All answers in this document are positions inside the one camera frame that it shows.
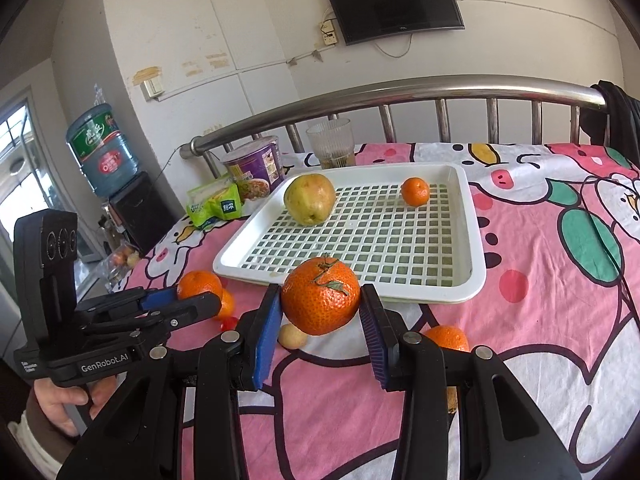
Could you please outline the person's left hand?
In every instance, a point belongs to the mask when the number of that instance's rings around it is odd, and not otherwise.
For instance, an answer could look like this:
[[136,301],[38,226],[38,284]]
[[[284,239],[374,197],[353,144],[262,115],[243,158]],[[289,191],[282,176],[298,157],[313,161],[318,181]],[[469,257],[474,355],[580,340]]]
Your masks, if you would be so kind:
[[66,405],[83,406],[91,402],[89,414],[95,419],[117,386],[116,376],[93,382],[89,385],[89,391],[77,386],[62,388],[55,385],[50,378],[40,378],[34,381],[32,390],[44,416],[67,437],[77,437],[78,429],[67,414]]

